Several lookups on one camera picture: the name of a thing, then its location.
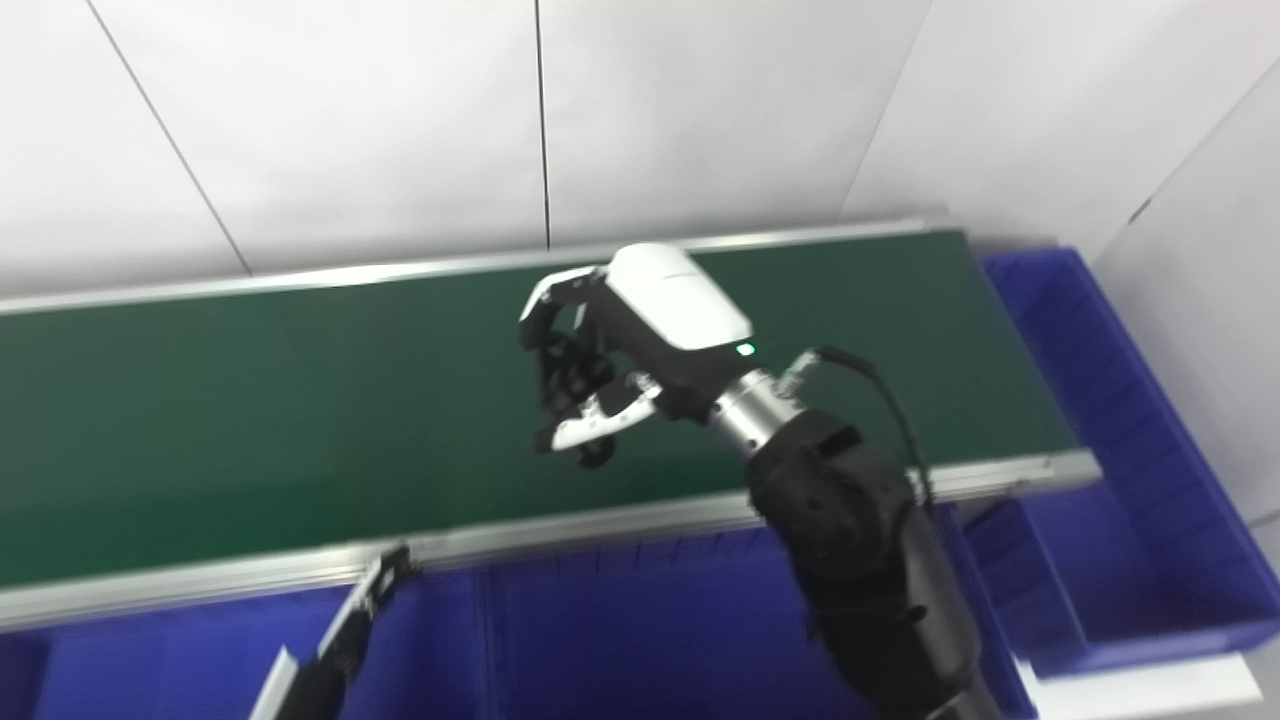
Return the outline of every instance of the white robotic hand casing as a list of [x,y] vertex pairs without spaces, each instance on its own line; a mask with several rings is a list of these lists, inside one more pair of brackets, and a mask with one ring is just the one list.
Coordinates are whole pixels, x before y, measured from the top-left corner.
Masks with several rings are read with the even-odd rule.
[[613,255],[604,282],[677,350],[751,337],[751,320],[678,247],[628,245]]

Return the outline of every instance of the robotic arm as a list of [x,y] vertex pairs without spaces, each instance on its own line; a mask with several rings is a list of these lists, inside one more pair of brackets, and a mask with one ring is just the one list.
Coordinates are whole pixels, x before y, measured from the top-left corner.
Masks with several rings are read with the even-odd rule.
[[[568,307],[573,329],[556,329]],[[777,379],[750,337],[750,320],[676,247],[632,245],[608,265],[543,278],[520,316],[550,416],[535,448],[595,468],[614,434],[655,413],[710,428],[744,461],[751,503],[782,538],[845,680],[884,720],[998,720],[977,626],[904,468],[795,398],[819,361],[879,382],[874,369],[826,347]],[[617,375],[613,352],[636,369]]]

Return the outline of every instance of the black cable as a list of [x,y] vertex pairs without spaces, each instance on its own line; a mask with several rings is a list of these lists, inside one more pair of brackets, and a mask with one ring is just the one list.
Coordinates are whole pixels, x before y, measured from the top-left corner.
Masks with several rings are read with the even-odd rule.
[[920,441],[915,436],[915,428],[911,425],[911,420],[906,416],[906,406],[902,405],[901,398],[893,392],[884,377],[879,374],[869,360],[859,357],[852,352],[846,352],[838,347],[832,347],[824,345],[822,347],[815,347],[813,350],[818,357],[827,363],[835,363],[849,370],[863,375],[876,386],[879,391],[881,397],[884,398],[884,404],[888,405],[890,411],[893,414],[893,420],[897,423],[897,429],[902,434],[902,442],[906,443],[908,459],[915,464],[918,471],[920,473],[920,487],[924,489],[924,507],[927,510],[933,509],[933,480],[929,478],[929,466],[924,461],[924,454],[920,451]]

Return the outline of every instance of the blue plastic bin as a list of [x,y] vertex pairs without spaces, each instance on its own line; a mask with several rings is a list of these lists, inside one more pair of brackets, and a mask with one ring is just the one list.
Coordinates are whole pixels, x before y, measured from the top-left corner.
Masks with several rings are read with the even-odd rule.
[[[940,511],[1009,720],[1036,716],[959,525]],[[765,529],[508,562],[488,573],[508,720],[865,719],[808,633],[786,553]]]
[[[1034,708],[942,514],[1009,720]],[[243,719],[280,644],[305,657],[346,591],[212,603],[0,637],[0,717]],[[344,719],[867,719],[808,637],[767,530],[429,574],[374,629]]]
[[[0,637],[4,720],[243,720],[282,644],[305,660],[344,588]],[[344,719],[475,717],[484,653],[470,573],[413,582],[379,620]]]
[[1038,675],[1248,650],[1280,632],[1280,585],[1084,261],[983,260],[1105,480],[1001,505],[966,537]]

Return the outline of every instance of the white wall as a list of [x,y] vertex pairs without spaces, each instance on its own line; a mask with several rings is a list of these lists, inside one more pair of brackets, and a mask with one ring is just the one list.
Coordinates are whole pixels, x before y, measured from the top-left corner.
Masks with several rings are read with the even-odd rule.
[[90,3],[8,0],[0,296],[940,206],[1093,251],[1280,56],[1276,0],[92,1],[225,232]]
[[255,270],[545,246],[529,0],[93,0]]
[[[1094,272],[1210,464],[1280,568],[1280,64]],[[1280,716],[1280,644],[1251,659]]]
[[0,3],[0,296],[241,272],[84,4]]
[[1272,0],[936,0],[844,215],[1092,254],[1280,58]]
[[928,0],[543,0],[552,242],[828,224]]

